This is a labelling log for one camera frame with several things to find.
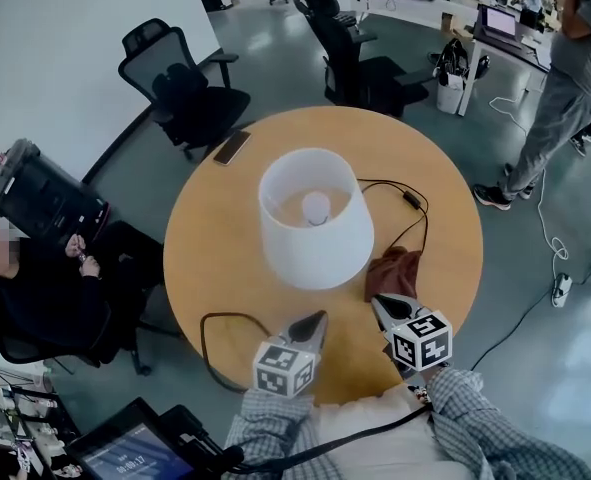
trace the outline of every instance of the white power adapter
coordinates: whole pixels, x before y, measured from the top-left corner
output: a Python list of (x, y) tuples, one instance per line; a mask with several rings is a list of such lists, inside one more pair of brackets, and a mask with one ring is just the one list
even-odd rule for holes
[(555, 278), (553, 293), (551, 294), (551, 304), (553, 307), (562, 308), (566, 304), (566, 297), (573, 286), (573, 279), (568, 274), (560, 273)]

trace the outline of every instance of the cube with fiducial markers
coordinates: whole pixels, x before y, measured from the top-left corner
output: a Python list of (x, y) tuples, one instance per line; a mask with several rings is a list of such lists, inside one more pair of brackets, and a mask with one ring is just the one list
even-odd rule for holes
[(392, 330), (393, 357), (422, 371), (453, 355), (453, 327), (440, 311), (404, 322)]
[(316, 361), (315, 354), (264, 341), (253, 360), (253, 386), (293, 398), (313, 382)]

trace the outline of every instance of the chair wheel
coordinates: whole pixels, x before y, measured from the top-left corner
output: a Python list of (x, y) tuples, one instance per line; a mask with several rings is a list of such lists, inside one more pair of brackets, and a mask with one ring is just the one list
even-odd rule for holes
[(153, 369), (150, 366), (141, 366), (139, 370), (137, 370), (137, 375), (141, 375), (142, 377), (148, 377), (151, 373), (153, 373)]

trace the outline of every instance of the table top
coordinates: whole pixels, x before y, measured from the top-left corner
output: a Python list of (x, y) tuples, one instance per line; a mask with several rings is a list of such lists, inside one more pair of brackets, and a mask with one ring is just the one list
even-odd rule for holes
[(479, 6), (479, 13), (477, 15), (477, 21), (475, 22), (475, 29), (473, 30), (473, 39), (475, 39), (476, 41), (480, 41), (484, 44), (487, 44), (489, 46), (492, 46), (493, 48), (496, 48), (496, 49), (498, 49), (504, 53), (507, 53), (513, 57), (516, 57), (516, 58), (526, 62), (528, 65), (530, 65), (536, 69), (539, 69), (543, 73), (548, 73), (549, 69), (541, 66), (539, 64), (539, 62), (537, 62), (537, 55), (535, 53), (535, 50), (533, 50), (532, 48), (521, 43), (521, 41), (524, 37), (538, 38), (539, 32), (537, 32), (536, 30), (533, 30), (530, 27), (527, 27), (526, 25), (522, 25), (521, 23), (516, 22), (515, 23), (515, 38), (520, 43), (519, 48), (516, 46), (513, 46), (511, 44), (505, 43), (504, 41), (500, 41), (499, 39), (495, 39), (494, 37), (487, 36), (484, 33), (484, 24), (483, 24), (483, 19), (482, 19), (482, 8), (483, 7), (484, 6), (481, 6), (481, 5)]
[[(310, 107), (263, 119), (247, 128), (251, 138), (228, 166), (205, 159), (180, 193), (166, 230), (164, 275), (173, 312), (201, 353), (199, 323), (210, 312), (242, 312), (271, 332), (324, 309), (329, 328), (314, 386), (316, 403), (344, 403), (378, 395), (400, 383), (382, 353), (386, 341), (369, 303), (363, 302), (365, 269), (331, 290), (303, 291), (281, 282), (262, 250), (259, 182), (289, 151), (321, 147), (341, 155), (358, 178), (411, 185), (429, 200), (430, 227), (420, 261), (420, 302), (441, 310), (457, 331), (475, 299), (482, 271), (482, 230), (461, 174), (429, 139), (381, 114), (348, 107)], [(390, 187), (374, 187), (365, 199), (375, 227), (372, 258), (418, 218)], [(400, 242), (420, 249), (415, 226)], [(242, 318), (206, 325), (211, 364), (250, 386), (261, 330)]]

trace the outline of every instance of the brown cloth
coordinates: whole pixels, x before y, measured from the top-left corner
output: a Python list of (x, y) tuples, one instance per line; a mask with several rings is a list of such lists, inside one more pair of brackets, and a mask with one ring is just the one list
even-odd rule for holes
[(364, 302), (370, 302), (378, 293), (396, 293), (417, 298), (415, 282), (421, 251), (409, 252), (405, 247), (389, 248), (381, 258), (368, 266)]

